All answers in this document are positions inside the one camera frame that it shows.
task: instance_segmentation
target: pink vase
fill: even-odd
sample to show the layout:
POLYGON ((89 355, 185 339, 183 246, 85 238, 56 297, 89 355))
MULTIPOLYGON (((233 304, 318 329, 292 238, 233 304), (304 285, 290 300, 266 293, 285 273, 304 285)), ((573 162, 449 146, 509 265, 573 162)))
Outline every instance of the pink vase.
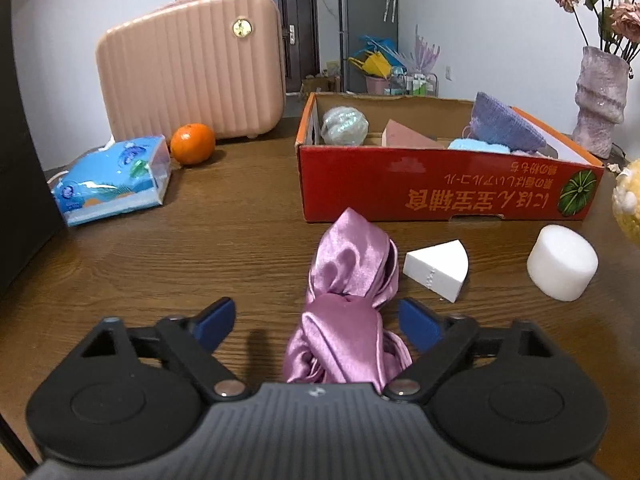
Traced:
POLYGON ((625 120, 629 64, 594 46, 582 49, 575 103, 580 107, 574 141, 593 155, 607 158, 613 127, 625 120))

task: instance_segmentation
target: gold emblem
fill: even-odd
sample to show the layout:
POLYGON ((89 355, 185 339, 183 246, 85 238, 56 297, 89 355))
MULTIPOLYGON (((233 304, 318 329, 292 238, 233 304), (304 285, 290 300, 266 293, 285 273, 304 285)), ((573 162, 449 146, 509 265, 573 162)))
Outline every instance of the gold emblem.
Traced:
POLYGON ((239 19, 234 23, 234 34, 238 38, 246 38, 249 34, 251 34, 253 27, 248 20, 239 19))

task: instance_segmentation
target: red cardboard box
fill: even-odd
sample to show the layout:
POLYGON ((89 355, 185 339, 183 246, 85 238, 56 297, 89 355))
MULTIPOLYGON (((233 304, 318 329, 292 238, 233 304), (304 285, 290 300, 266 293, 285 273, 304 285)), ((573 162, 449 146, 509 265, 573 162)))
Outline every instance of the red cardboard box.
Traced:
POLYGON ((443 147, 462 136, 472 101, 423 96, 315 93, 296 137, 305 219, 333 222, 352 207, 369 221, 448 220, 492 215, 507 220, 581 220, 603 164, 567 136, 514 108, 535 124, 558 158, 380 146, 389 119, 443 147), (352 106, 369 121, 363 146, 327 146, 325 112, 352 106))

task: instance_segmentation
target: pink basket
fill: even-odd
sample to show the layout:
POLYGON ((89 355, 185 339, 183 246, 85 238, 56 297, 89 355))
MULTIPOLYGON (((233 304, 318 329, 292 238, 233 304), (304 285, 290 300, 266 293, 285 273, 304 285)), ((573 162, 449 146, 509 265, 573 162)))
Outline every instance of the pink basket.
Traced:
POLYGON ((371 95, 385 95, 385 90, 389 89, 389 81, 381 77, 366 75, 367 92, 371 95))

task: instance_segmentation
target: pink suitcase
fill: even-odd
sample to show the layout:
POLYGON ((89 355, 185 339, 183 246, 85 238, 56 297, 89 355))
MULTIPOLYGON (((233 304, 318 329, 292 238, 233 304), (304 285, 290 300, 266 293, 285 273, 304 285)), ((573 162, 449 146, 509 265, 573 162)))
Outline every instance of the pink suitcase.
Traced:
POLYGON ((218 139, 270 131, 285 104, 273 0, 176 0, 107 31, 96 49, 115 140, 203 123, 218 139))

